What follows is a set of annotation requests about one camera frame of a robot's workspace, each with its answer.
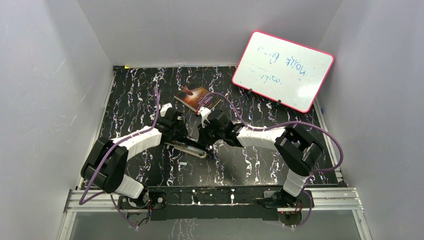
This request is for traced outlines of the black stapler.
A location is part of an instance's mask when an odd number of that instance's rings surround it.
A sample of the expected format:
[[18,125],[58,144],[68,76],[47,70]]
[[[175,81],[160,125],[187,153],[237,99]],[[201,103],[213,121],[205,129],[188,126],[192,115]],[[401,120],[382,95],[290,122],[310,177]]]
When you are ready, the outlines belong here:
[[205,152],[211,152],[214,149],[213,145],[208,145],[208,144],[206,144],[202,141],[199,141],[198,139],[193,138],[191,136],[186,136],[184,138],[184,142],[191,147],[203,150]]

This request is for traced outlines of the beige stapler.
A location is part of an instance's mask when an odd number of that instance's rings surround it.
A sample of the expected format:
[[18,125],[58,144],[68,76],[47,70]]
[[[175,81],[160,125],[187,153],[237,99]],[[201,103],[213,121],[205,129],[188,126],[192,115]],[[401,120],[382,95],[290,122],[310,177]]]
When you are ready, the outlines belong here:
[[179,141],[170,141],[165,142],[166,145],[169,145],[171,147],[174,147],[176,150],[179,150],[181,152],[187,153],[189,155],[198,157],[198,158],[205,158],[207,156],[207,152],[197,146],[190,145],[188,143],[183,143]]

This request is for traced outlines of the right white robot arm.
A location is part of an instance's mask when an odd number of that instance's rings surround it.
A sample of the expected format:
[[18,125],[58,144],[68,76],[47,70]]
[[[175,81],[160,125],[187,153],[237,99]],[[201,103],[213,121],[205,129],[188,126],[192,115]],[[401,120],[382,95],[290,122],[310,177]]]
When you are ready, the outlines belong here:
[[299,123],[267,130],[243,123],[234,123],[221,110],[198,111],[198,143],[211,147],[222,140],[232,147],[260,147],[278,151],[289,168],[279,193],[266,196],[261,204],[271,207],[296,207],[302,199],[301,191],[323,153],[322,145]]

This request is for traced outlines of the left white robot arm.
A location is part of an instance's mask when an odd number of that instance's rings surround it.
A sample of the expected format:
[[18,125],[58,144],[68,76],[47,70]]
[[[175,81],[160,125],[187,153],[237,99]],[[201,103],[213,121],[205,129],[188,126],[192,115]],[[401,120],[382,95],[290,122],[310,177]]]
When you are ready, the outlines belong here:
[[125,174],[127,161],[149,148],[186,136],[188,131],[183,113],[172,107],[164,107],[154,127],[145,126],[139,131],[114,139],[97,139],[81,169],[81,177],[90,181],[103,157],[115,146],[92,184],[105,193],[130,197],[135,207],[144,208],[149,203],[149,194],[144,184]]

